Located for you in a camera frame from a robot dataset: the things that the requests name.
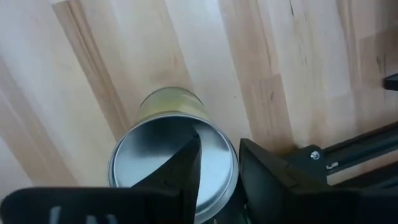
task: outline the black plastic blade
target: black plastic blade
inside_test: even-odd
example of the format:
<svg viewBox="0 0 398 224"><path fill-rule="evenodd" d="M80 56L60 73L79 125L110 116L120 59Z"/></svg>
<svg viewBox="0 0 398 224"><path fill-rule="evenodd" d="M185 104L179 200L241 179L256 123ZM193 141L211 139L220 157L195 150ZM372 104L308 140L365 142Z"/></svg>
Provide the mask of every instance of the black plastic blade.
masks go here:
<svg viewBox="0 0 398 224"><path fill-rule="evenodd" d="M7 196L4 224L181 223L195 218L200 140L193 138L132 188L30 188Z"/></svg>

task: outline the black plastic part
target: black plastic part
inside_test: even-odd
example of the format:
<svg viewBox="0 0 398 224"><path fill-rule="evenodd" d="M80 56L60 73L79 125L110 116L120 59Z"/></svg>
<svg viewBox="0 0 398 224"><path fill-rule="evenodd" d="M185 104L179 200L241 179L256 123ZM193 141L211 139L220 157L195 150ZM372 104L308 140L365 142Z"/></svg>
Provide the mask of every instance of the black plastic part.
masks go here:
<svg viewBox="0 0 398 224"><path fill-rule="evenodd" d="M217 224L248 224L249 217L244 207L246 203L247 198L244 193L242 180L239 177L232 197L215 217Z"/></svg>
<svg viewBox="0 0 398 224"><path fill-rule="evenodd" d="M390 75L384 78L383 87L386 90L398 91L398 74Z"/></svg>
<svg viewBox="0 0 398 224"><path fill-rule="evenodd" d="M191 224L200 182L200 155L200 140L196 136L131 188L18 190L3 200L0 217L4 224Z"/></svg>
<svg viewBox="0 0 398 224"><path fill-rule="evenodd" d="M239 159L255 224L398 221L398 190L334 189L248 139L241 140Z"/></svg>
<svg viewBox="0 0 398 224"><path fill-rule="evenodd" d="M396 149L398 123L324 149L327 174L333 174Z"/></svg>
<svg viewBox="0 0 398 224"><path fill-rule="evenodd" d="M398 189L398 162L346 180L334 187L362 189Z"/></svg>
<svg viewBox="0 0 398 224"><path fill-rule="evenodd" d="M316 159L311 158L311 154L314 152L317 152L319 155ZM320 182L324 184L328 183L326 178L325 156L320 147L310 145L296 150L294 153L285 156L284 159L293 166L301 169L306 174L318 179Z"/></svg>

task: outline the can rim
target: can rim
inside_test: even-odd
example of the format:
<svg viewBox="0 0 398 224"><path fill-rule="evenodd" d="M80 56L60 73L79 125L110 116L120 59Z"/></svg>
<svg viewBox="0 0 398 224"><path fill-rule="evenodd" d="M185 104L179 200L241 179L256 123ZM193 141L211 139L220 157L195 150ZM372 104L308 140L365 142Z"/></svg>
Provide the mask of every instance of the can rim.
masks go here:
<svg viewBox="0 0 398 224"><path fill-rule="evenodd" d="M223 189L222 193L220 193L220 196L207 208L195 212L195 223L203 223L211 218L213 218L220 210L226 205L226 203L229 201L231 198L236 184L238 183L238 175L239 175L239 168L238 168L238 157L236 155L236 151L234 150L233 145L231 144L231 141L226 137L225 133L222 132L215 124L213 124L211 121L207 121L203 118L186 114L186 113L181 113L181 112L167 112L163 114L155 114L153 116L150 116L146 118L145 120L138 122L135 124L122 138L121 140L117 143L115 148L113 149L113 152L111 154L111 158L108 161L108 167L107 167L107 174L108 174L108 185L110 187L118 187L116 183L116 174L114 173L114 163L115 163L115 158L116 154L119 151L119 147L121 143L125 140L125 138L136 128L139 126L146 124L150 121L154 121L157 119L161 118L169 118L169 117L181 117L181 118L191 118L191 119L196 119L198 121L204 122L207 125L210 125L217 133L223 138L223 141L226 143L232 157L232 171L229 175L229 180L226 183L226 187Z"/></svg>
<svg viewBox="0 0 398 224"><path fill-rule="evenodd" d="M164 89L179 89L179 90L183 90L183 91L186 91L186 92L188 92L188 93L190 93L192 96L194 96L202 105L204 105L203 104L203 102L199 99L199 97L197 97L195 94L193 94L191 91L189 91L189 90L187 90L186 88L181 88L181 87L176 87L176 86L168 86L168 87L163 87L163 88L160 88L160 89L158 89L158 90L156 90L156 91L153 91L150 95L148 95L147 97L145 97L145 99L141 102L141 104L139 105L139 107L141 107L144 103L145 103L145 101L147 101L147 99L150 97L150 96L152 96L153 94L155 94L155 93L157 93L158 91L161 91L161 90L164 90Z"/></svg>

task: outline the black plastic bracket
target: black plastic bracket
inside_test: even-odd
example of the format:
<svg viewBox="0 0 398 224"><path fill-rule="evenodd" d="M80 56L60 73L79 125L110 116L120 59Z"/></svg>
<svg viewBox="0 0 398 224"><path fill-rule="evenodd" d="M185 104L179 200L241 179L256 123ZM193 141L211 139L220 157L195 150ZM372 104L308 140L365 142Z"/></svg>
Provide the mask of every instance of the black plastic bracket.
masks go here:
<svg viewBox="0 0 398 224"><path fill-rule="evenodd" d="M384 78L383 87L386 90L398 91L398 73Z"/></svg>
<svg viewBox="0 0 398 224"><path fill-rule="evenodd" d="M398 149L398 123L376 129L353 139L321 150L318 146L299 149L284 159L323 183L327 175L374 159ZM381 187L398 185L398 162L376 169L353 179L344 181L337 187Z"/></svg>
<svg viewBox="0 0 398 224"><path fill-rule="evenodd" d="M398 192L341 189L319 182L248 139L239 171L252 223L396 223Z"/></svg>

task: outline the black frame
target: black frame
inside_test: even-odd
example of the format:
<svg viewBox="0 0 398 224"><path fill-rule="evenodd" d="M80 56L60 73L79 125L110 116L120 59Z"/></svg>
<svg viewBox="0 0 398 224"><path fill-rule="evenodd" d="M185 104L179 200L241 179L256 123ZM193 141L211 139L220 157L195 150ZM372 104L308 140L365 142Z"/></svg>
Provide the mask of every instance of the black frame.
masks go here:
<svg viewBox="0 0 398 224"><path fill-rule="evenodd" d="M398 149L398 122L343 141L334 146L321 149L307 146L285 157L289 163L307 174L325 182L326 177L343 169L385 155ZM318 159L310 157L312 152L319 153ZM393 188L398 187L398 161L388 166L359 175L336 187Z"/></svg>

